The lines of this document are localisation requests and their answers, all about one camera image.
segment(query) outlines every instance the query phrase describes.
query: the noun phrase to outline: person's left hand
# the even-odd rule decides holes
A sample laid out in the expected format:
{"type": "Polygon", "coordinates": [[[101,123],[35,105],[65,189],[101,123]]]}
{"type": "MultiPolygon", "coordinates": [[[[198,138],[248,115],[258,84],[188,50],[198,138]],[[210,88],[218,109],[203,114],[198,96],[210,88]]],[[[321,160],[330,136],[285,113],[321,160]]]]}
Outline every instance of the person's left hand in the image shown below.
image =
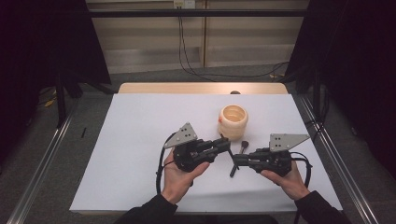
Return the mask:
{"type": "MultiPolygon", "coordinates": [[[[173,161],[173,149],[165,159],[163,164],[173,161]]],[[[192,180],[201,175],[209,167],[209,162],[203,162],[198,165],[192,172],[186,173],[177,168],[174,162],[164,167],[164,186],[161,195],[172,204],[180,202],[183,196],[189,190],[192,180]]]]}

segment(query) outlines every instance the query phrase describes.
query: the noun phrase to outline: white paper sheet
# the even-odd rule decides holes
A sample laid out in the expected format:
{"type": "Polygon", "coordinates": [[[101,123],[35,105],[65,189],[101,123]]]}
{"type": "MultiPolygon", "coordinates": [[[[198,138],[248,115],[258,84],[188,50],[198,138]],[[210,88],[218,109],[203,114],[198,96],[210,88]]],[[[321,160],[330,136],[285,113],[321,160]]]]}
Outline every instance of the white paper sheet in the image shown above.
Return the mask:
{"type": "MultiPolygon", "coordinates": [[[[164,141],[186,122],[199,138],[218,139],[218,116],[226,105],[241,105],[249,115],[245,136],[232,143],[233,153],[238,153],[242,140],[249,141],[249,153],[268,147],[270,133],[307,133],[291,95],[117,94],[70,210],[106,213],[146,203],[156,194],[155,173],[164,141]]],[[[291,151],[305,154],[313,165],[309,188],[342,210],[312,141],[308,139],[291,151]]],[[[304,178],[304,162],[299,161],[298,166],[304,178]]],[[[194,180],[177,212],[296,210],[279,186],[248,167],[240,167],[230,178],[232,168],[230,155],[219,154],[194,180]]]]}

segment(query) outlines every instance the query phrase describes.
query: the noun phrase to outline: black sleeve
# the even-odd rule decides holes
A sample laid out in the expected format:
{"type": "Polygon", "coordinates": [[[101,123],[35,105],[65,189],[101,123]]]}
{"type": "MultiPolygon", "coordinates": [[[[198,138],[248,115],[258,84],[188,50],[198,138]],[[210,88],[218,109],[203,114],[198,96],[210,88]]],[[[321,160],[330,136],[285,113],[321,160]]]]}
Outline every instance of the black sleeve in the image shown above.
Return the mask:
{"type": "Polygon", "coordinates": [[[158,194],[141,207],[135,207],[126,212],[114,224],[160,224],[169,220],[177,210],[177,205],[171,204],[158,194]]]}
{"type": "Polygon", "coordinates": [[[295,204],[309,224],[351,223],[344,214],[332,207],[317,191],[312,191],[302,199],[295,201],[295,204]]]}

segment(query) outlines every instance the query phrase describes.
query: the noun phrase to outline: gray carpet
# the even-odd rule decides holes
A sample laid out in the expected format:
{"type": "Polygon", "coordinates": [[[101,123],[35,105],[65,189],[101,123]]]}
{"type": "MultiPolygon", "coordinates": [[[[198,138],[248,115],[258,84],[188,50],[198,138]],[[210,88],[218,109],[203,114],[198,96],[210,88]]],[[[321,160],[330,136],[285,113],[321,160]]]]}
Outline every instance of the gray carpet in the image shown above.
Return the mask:
{"type": "MultiPolygon", "coordinates": [[[[276,73],[282,74],[286,66],[276,73]]],[[[233,76],[256,76],[268,73],[272,65],[236,66],[195,69],[198,74],[211,73],[233,76]]],[[[219,77],[205,76],[223,82],[271,82],[268,76],[259,77],[219,77]]],[[[124,82],[196,82],[208,81],[183,70],[142,72],[112,75],[109,88],[117,90],[124,82]]],[[[77,104],[70,126],[50,165],[32,207],[24,223],[112,223],[117,216],[82,216],[68,211],[90,159],[96,139],[102,127],[112,96],[105,95],[88,85],[81,85],[84,95],[76,100],[67,99],[67,107],[77,104]]],[[[294,83],[287,84],[293,94],[302,118],[309,121],[300,95],[295,94],[294,83]]],[[[47,94],[41,96],[45,101],[47,94]]],[[[18,199],[22,196],[30,178],[45,153],[57,124],[56,105],[39,105],[32,123],[13,153],[3,164],[0,175],[0,223],[7,223],[18,199]]],[[[396,219],[396,181],[373,158],[365,142],[351,131],[351,125],[337,106],[330,101],[330,111],[326,118],[326,130],[341,154],[347,168],[358,183],[362,194],[370,203],[379,223],[393,223],[396,219]]],[[[311,136],[312,126],[307,127],[311,136]]],[[[347,217],[352,223],[363,223],[361,215],[350,197],[340,175],[334,168],[319,137],[315,141],[347,217]]],[[[292,223],[293,213],[272,214],[279,223],[292,223]]]]}

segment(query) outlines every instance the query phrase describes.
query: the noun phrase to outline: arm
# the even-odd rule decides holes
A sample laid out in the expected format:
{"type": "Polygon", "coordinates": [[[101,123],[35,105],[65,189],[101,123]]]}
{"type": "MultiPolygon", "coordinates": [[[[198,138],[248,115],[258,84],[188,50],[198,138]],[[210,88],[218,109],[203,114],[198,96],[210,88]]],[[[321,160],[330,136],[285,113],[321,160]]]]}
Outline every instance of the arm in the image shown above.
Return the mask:
{"type": "Polygon", "coordinates": [[[316,191],[310,192],[304,185],[295,161],[291,171],[281,177],[274,172],[263,170],[261,174],[278,184],[297,205],[298,211],[310,224],[350,223],[337,209],[332,207],[316,191]]]}
{"type": "Polygon", "coordinates": [[[209,167],[209,163],[204,162],[192,172],[186,173],[177,168],[172,162],[173,158],[172,150],[163,162],[163,164],[167,165],[164,167],[165,175],[162,193],[156,195],[141,207],[132,208],[120,217],[115,224],[160,224],[173,216],[177,210],[176,203],[180,202],[187,193],[192,180],[201,175],[209,167]]]}

